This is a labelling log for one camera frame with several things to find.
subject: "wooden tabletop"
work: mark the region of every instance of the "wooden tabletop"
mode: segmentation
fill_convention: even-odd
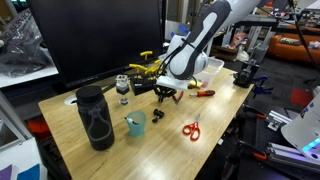
[[[73,179],[194,179],[217,145],[250,88],[233,84],[231,70],[222,68],[209,85],[212,97],[190,97],[197,89],[186,91],[176,105],[171,98],[158,104],[153,91],[134,96],[130,103],[119,104],[115,89],[105,93],[114,128],[115,142],[105,151],[92,149],[77,106],[67,106],[68,92],[39,103],[52,136]],[[158,123],[152,123],[154,109],[165,113]],[[124,117],[132,111],[147,116],[145,134],[129,136]],[[192,142],[182,134],[182,127],[201,114],[200,138]]]

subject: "monitor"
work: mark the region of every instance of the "monitor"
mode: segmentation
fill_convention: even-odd
[[[158,0],[28,0],[66,87],[89,84],[162,54]]]

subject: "black monitor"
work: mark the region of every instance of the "black monitor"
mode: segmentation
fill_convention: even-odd
[[[162,54],[158,0],[28,0],[28,5],[66,87],[141,63],[141,52]]]

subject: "scissor blade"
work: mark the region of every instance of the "scissor blade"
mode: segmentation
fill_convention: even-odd
[[[200,120],[200,114],[198,114],[198,116],[196,117],[196,119],[194,121],[199,122],[199,120]]]

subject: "cup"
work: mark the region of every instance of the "cup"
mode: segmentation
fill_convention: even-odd
[[[127,118],[132,120],[127,120],[130,136],[142,136],[144,134],[144,126],[146,124],[146,114],[141,111],[133,111],[127,115]]]

